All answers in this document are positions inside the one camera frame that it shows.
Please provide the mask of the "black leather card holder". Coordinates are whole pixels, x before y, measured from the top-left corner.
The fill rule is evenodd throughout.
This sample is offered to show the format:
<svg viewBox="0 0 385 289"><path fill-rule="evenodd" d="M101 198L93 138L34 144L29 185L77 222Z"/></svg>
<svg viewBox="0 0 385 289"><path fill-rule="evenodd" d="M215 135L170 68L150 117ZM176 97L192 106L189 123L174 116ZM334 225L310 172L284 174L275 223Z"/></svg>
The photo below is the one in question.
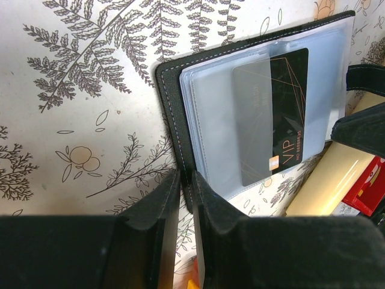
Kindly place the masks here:
<svg viewBox="0 0 385 289"><path fill-rule="evenodd" d="M266 179L242 185L232 79L235 67L308 49L302 162L320 153L331 139L332 126L345 114L348 91L384 94L384 67L348 63L354 17L353 11L346 11L156 67L188 209L193 207L194 172L225 199Z"/></svg>

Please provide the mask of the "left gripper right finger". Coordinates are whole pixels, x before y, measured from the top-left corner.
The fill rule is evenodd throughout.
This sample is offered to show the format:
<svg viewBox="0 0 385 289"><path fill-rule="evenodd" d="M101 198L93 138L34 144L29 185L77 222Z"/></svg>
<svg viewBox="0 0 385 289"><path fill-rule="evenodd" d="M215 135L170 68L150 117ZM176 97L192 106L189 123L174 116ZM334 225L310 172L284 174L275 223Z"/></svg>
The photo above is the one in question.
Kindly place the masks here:
<svg viewBox="0 0 385 289"><path fill-rule="evenodd" d="M364 217L249 217L192 175L201 288L383 288L384 235Z"/></svg>

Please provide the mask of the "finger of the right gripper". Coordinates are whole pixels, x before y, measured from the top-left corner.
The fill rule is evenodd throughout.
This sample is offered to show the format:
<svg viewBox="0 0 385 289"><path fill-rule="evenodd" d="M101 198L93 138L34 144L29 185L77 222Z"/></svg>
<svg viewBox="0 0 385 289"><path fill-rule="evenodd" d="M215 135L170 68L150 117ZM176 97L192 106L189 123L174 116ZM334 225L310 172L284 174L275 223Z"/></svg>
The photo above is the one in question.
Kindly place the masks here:
<svg viewBox="0 0 385 289"><path fill-rule="evenodd" d="M384 157L384 102L339 119L331 139L342 145Z"/></svg>

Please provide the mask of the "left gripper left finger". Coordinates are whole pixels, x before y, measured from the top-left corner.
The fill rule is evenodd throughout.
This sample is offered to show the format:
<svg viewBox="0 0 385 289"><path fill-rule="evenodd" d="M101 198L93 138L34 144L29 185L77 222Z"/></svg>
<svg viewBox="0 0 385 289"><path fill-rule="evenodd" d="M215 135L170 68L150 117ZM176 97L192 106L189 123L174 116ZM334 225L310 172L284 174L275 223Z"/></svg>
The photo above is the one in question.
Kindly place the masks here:
<svg viewBox="0 0 385 289"><path fill-rule="evenodd" d="M171 288L180 200L173 171L118 215L1 217L2 288Z"/></svg>

